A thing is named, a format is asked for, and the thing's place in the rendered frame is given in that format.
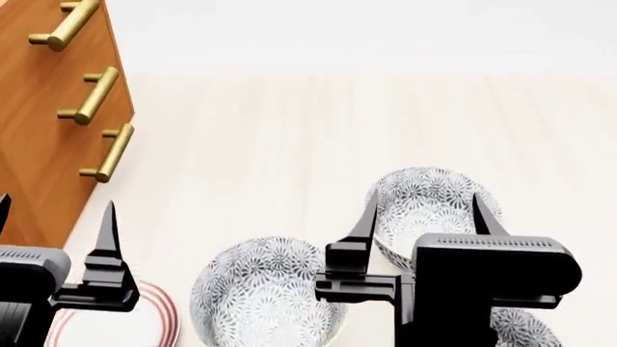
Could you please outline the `white plate with red rim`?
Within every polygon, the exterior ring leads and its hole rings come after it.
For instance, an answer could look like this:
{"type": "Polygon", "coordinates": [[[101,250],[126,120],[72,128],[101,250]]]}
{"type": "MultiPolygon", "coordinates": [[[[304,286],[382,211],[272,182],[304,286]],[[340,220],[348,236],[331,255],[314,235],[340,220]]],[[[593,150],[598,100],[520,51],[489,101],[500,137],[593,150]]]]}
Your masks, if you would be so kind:
{"type": "Polygon", "coordinates": [[[139,282],[140,300],[129,312],[63,309],[44,347],[175,347],[180,317],[169,294],[139,282]]]}

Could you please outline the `floral patterned bowl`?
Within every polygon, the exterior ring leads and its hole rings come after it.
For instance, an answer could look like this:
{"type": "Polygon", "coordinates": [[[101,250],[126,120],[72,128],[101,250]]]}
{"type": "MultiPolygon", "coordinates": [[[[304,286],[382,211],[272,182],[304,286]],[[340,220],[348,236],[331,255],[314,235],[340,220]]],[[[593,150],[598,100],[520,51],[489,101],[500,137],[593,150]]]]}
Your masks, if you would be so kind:
{"type": "Polygon", "coordinates": [[[496,347],[563,347],[545,323],[521,308],[492,308],[491,328],[496,347]]]}
{"type": "Polygon", "coordinates": [[[393,265],[414,270],[412,253],[424,233],[475,233],[472,197],[478,195],[498,222],[501,208],[481,184],[439,167],[410,167],[388,173],[366,196],[377,196],[373,242],[393,265]]]}
{"type": "Polygon", "coordinates": [[[328,347],[347,306],[316,300],[324,251],[281,236],[248,239],[203,268],[190,315],[206,347],[328,347]]]}

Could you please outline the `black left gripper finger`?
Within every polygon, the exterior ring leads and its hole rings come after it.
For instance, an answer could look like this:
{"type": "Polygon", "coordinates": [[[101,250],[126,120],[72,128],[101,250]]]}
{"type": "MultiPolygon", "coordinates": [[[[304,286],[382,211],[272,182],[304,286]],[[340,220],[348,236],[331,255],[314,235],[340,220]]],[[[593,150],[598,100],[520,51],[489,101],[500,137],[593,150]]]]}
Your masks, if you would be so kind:
{"type": "Polygon", "coordinates": [[[12,199],[8,193],[5,193],[0,197],[0,234],[2,233],[8,220],[11,204],[12,199]]]}
{"type": "Polygon", "coordinates": [[[82,282],[94,287],[137,290],[137,284],[121,254],[117,213],[109,201],[103,213],[96,244],[84,262],[86,269],[82,282]]]}

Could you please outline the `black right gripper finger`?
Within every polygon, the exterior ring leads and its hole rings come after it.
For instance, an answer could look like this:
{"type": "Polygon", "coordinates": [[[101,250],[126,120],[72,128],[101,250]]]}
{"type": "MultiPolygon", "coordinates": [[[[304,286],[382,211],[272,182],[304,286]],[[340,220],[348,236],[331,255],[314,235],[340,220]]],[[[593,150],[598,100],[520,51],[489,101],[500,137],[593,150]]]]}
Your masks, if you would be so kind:
{"type": "Polygon", "coordinates": [[[507,235],[507,231],[477,194],[474,194],[472,198],[472,214],[475,231],[478,235],[507,235]]]}
{"type": "Polygon", "coordinates": [[[367,273],[377,219],[378,192],[373,190],[366,207],[343,239],[325,248],[325,270],[330,274],[364,275],[367,273]]]}

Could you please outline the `brown wooden drawer cabinet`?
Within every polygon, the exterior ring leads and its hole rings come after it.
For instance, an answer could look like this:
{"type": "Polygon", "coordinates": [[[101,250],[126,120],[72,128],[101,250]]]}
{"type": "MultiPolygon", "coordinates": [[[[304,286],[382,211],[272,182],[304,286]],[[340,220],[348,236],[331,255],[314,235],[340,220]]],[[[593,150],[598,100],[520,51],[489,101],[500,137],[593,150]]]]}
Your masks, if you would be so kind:
{"type": "Polygon", "coordinates": [[[61,2],[79,1],[0,0],[0,193],[13,201],[3,244],[62,248],[103,184],[79,170],[97,168],[113,142],[101,132],[134,115],[105,0],[63,51],[28,42],[63,21],[61,2]],[[59,120],[58,110],[78,109],[94,87],[83,75],[109,66],[120,76],[91,123],[59,120]]]}

